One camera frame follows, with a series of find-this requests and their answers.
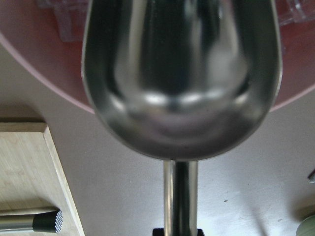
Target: green object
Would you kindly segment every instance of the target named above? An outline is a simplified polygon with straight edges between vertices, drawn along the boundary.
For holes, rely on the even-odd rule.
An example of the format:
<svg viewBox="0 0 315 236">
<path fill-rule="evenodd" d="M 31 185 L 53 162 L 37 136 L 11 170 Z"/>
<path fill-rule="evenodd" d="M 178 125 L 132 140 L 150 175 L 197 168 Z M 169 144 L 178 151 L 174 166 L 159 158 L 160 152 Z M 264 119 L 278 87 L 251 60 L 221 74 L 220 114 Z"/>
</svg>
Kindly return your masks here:
<svg viewBox="0 0 315 236">
<path fill-rule="evenodd" d="M 297 228 L 296 236 L 315 236 L 315 215 L 306 218 Z"/>
</svg>

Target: wooden cutting board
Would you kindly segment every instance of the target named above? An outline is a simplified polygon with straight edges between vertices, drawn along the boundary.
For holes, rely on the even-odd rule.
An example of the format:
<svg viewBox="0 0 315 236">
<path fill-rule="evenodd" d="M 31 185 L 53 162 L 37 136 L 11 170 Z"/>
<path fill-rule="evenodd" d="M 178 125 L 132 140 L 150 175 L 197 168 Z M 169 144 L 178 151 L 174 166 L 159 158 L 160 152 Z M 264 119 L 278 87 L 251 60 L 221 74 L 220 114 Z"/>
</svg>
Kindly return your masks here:
<svg viewBox="0 0 315 236">
<path fill-rule="evenodd" d="M 60 236 L 84 236 L 47 124 L 0 123 L 0 214 L 41 213 L 53 207 L 63 212 Z"/>
</svg>

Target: gray table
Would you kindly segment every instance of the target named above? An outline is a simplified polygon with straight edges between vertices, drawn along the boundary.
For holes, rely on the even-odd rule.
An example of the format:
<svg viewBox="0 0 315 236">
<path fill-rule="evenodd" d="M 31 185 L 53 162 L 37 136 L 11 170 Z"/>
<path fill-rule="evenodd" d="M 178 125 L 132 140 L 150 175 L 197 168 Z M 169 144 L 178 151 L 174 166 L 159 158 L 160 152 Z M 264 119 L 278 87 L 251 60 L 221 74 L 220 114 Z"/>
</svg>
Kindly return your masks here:
<svg viewBox="0 0 315 236">
<path fill-rule="evenodd" d="M 87 236 L 151 236 L 163 227 L 162 162 L 115 140 L 0 47 L 0 121 L 48 123 Z M 205 236 L 294 236 L 315 213 L 315 92 L 270 113 L 234 150 L 199 163 Z"/>
</svg>

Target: wooden board edge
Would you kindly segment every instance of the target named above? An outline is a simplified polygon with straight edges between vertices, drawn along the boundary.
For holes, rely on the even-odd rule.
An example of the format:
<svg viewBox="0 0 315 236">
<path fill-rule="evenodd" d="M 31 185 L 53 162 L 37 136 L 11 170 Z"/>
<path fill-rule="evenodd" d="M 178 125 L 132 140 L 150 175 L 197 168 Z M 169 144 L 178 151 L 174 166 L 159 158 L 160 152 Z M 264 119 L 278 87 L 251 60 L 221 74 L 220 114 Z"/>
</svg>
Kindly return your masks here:
<svg viewBox="0 0 315 236">
<path fill-rule="evenodd" d="M 41 132 L 47 128 L 46 123 L 37 122 L 0 122 L 0 132 Z"/>
<path fill-rule="evenodd" d="M 69 210 L 70 210 L 72 219 L 76 225 L 76 228 L 79 232 L 79 235 L 85 236 L 84 231 L 83 231 L 83 227 L 82 227 L 82 224 L 81 224 L 81 221 L 79 218 L 78 211 L 76 209 L 76 206 L 75 206 L 68 182 L 67 182 L 65 174 L 63 172 L 63 167 L 62 167 L 61 162 L 59 160 L 59 156 L 58 156 L 57 150 L 55 148 L 55 144 L 54 144 L 54 141 L 51 137 L 51 133 L 50 133 L 48 126 L 46 126 L 46 128 L 43 132 L 43 135 L 44 135 L 44 139 L 45 139 L 47 148 L 48 148 L 49 153 L 51 155 L 52 161 L 54 163 L 55 170 L 56 170 L 63 194 L 64 194 L 65 199 L 67 201 L 67 204 L 69 206 Z"/>
</svg>

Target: metal scoop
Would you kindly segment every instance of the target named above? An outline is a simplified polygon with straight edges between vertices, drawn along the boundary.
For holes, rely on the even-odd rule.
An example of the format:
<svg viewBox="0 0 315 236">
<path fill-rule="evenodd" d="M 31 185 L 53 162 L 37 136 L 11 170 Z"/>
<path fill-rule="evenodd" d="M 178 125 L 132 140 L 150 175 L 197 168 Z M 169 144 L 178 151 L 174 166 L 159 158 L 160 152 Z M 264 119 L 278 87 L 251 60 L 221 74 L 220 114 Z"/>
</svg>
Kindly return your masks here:
<svg viewBox="0 0 315 236">
<path fill-rule="evenodd" d="M 167 192 L 165 235 L 196 235 L 188 194 L 196 192 L 188 184 L 194 161 L 246 139 L 279 88 L 273 0 L 93 0 L 82 66 L 90 102 L 109 130 L 137 152 L 171 160 L 165 191 L 188 201 L 175 209 L 177 195 Z M 176 171 L 179 163 L 186 168 Z M 176 179 L 187 184 L 174 187 Z M 184 205 L 188 221 L 178 221 Z"/>
</svg>

